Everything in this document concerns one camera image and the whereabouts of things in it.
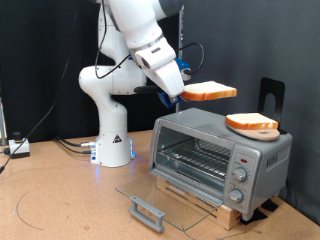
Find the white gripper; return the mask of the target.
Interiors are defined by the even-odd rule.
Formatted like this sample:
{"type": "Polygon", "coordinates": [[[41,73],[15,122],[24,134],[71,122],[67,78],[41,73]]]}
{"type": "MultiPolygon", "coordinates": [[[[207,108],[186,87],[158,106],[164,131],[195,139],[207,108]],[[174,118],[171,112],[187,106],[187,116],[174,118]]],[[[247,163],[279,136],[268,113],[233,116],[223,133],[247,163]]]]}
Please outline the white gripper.
{"type": "Polygon", "coordinates": [[[177,103],[178,95],[184,91],[184,83],[175,61],[175,51],[166,38],[159,37],[139,48],[131,48],[130,53],[145,75],[169,95],[169,102],[177,103]]]}

